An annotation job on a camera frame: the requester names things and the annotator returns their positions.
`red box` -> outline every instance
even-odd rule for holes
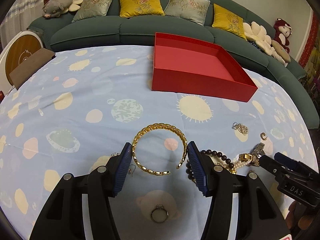
[[[156,33],[152,90],[248,102],[258,89],[221,46]]]

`round wooden object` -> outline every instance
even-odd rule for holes
[[[8,51],[7,59],[5,62],[5,73],[11,85],[13,85],[9,74],[24,60],[34,54],[37,50],[41,49],[41,43],[33,35],[23,35],[19,37],[11,46]]]

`red plush toy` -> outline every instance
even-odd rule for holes
[[[275,25],[273,26],[276,29],[276,35],[274,40],[284,47],[287,53],[290,52],[290,49],[287,47],[290,43],[288,37],[292,33],[292,28],[289,23],[284,21],[281,18],[278,18]]]

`gold chain bracelet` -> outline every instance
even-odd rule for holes
[[[148,125],[147,127],[143,128],[141,131],[139,131],[137,133],[137,135],[134,137],[133,142],[132,142],[132,157],[135,161],[135,163],[137,164],[137,166],[142,169],[143,171],[153,174],[153,175],[157,175],[157,176],[162,176],[162,175],[167,175],[170,174],[170,171],[152,171],[147,169],[146,167],[142,166],[140,162],[138,162],[137,157],[136,157],[136,145],[137,142],[139,141],[139,139],[146,134],[147,132],[150,132],[152,130],[157,130],[157,129],[165,129],[165,130],[169,130],[171,132],[174,132],[176,135],[179,136],[179,138],[182,141],[183,144],[183,154],[182,154],[182,159],[180,161],[180,163],[177,165],[177,169],[180,168],[183,164],[183,162],[185,161],[186,157],[187,157],[187,139],[185,137],[185,135],[183,134],[183,132],[181,132],[178,128],[176,128],[173,125],[167,124],[167,123],[154,123],[151,125]]]

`dark bead bracelet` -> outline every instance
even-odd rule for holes
[[[231,159],[227,158],[226,155],[223,155],[222,152],[217,152],[217,151],[212,151],[210,149],[208,150],[202,150],[200,152],[201,154],[206,154],[206,155],[211,155],[211,156],[217,156],[218,158],[221,158],[222,161],[225,161],[226,164],[228,165],[229,169],[233,169],[234,164],[231,162]],[[189,160],[187,160],[187,164],[186,164],[186,173],[188,174],[188,179],[192,180],[194,183],[196,183],[196,179],[195,176],[193,175],[193,171],[191,168],[191,163],[189,162]]]

